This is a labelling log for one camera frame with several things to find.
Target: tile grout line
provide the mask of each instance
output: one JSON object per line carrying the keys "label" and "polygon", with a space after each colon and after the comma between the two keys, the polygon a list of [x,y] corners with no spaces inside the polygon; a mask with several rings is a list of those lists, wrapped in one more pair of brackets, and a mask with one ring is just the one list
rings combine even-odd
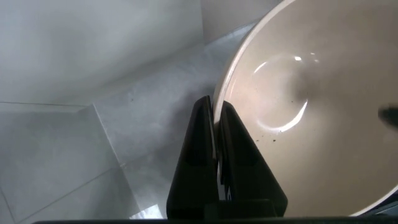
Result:
{"label": "tile grout line", "polygon": [[12,218],[12,221],[15,223],[15,218],[14,218],[14,216],[12,215],[12,212],[11,212],[11,209],[10,209],[10,205],[8,204],[8,201],[7,201],[7,199],[6,199],[6,196],[5,196],[4,192],[2,191],[1,187],[0,187],[0,193],[1,193],[2,197],[4,198],[4,201],[6,202],[6,205],[7,205],[7,208],[8,208],[8,212],[10,213],[10,216],[11,216],[11,218]]}
{"label": "tile grout line", "polygon": [[107,132],[106,132],[106,130],[105,130],[105,126],[104,126],[104,124],[103,124],[103,122],[102,122],[102,120],[101,120],[100,114],[98,113],[98,110],[97,110],[97,107],[95,106],[95,103],[93,103],[93,106],[94,106],[95,113],[97,114],[97,118],[98,118],[99,122],[101,123],[102,129],[104,130],[106,139],[108,140],[109,145],[111,146],[111,149],[112,149],[112,151],[113,151],[113,154],[114,154],[114,156],[116,157],[116,160],[118,161],[118,164],[119,164],[119,167],[120,167],[120,166],[121,166],[120,160],[119,160],[118,155],[116,154],[116,151],[114,150],[114,147],[113,147],[113,145],[112,145],[112,142],[111,142],[111,140],[109,139],[109,136],[108,136],[108,134],[107,134]]}
{"label": "tile grout line", "polygon": [[107,171],[104,171],[104,172],[100,173],[100,174],[97,175],[96,177],[94,177],[94,178],[88,180],[87,182],[85,182],[84,184],[80,185],[79,187],[73,189],[73,190],[70,191],[69,193],[66,193],[65,195],[59,197],[58,199],[54,200],[53,202],[49,203],[48,205],[46,205],[46,206],[42,207],[41,209],[37,210],[36,212],[32,213],[31,215],[28,215],[27,217],[21,219],[19,222],[15,222],[15,221],[14,221],[14,223],[15,223],[15,224],[18,224],[18,223],[21,223],[21,222],[25,221],[26,219],[28,219],[28,218],[34,216],[35,214],[41,212],[42,210],[48,208],[49,206],[53,205],[55,202],[58,202],[58,201],[60,201],[61,199],[63,199],[63,198],[65,198],[65,197],[69,196],[70,194],[74,193],[75,191],[77,191],[77,190],[81,189],[82,187],[86,186],[87,184],[89,184],[91,181],[97,179],[98,177],[101,177],[102,175],[106,174],[107,172],[110,172],[110,171],[113,170],[113,169],[120,169],[120,168],[110,168],[110,169],[108,169]]}
{"label": "tile grout line", "polygon": [[19,104],[19,105],[86,107],[86,106],[84,106],[84,105],[60,105],[60,104],[53,104],[53,103],[18,103],[18,102],[7,102],[7,101],[0,101],[0,103]]}

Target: ceramic bowl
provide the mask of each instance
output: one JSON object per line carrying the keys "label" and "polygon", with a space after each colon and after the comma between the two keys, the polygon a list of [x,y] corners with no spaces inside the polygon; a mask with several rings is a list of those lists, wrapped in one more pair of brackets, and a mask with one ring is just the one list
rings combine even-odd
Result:
{"label": "ceramic bowl", "polygon": [[398,188],[398,1],[288,0],[241,44],[214,96],[238,112],[286,217],[359,215]]}

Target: floor tile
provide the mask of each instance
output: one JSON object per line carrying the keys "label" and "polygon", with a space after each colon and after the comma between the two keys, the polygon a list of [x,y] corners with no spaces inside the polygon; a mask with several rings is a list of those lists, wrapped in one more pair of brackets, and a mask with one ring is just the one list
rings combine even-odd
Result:
{"label": "floor tile", "polygon": [[166,218],[166,201],[183,139],[123,166],[124,175],[141,210],[157,207]]}
{"label": "floor tile", "polygon": [[93,106],[0,113],[0,187],[16,222],[117,166]]}
{"label": "floor tile", "polygon": [[14,224],[10,210],[8,209],[6,199],[0,192],[0,224]]}
{"label": "floor tile", "polygon": [[121,164],[184,137],[193,104],[202,96],[213,96],[228,59],[248,30],[217,40],[174,66],[138,80],[130,89],[95,103]]}
{"label": "floor tile", "polygon": [[139,212],[120,168],[111,169],[86,185],[23,220],[128,219]]}

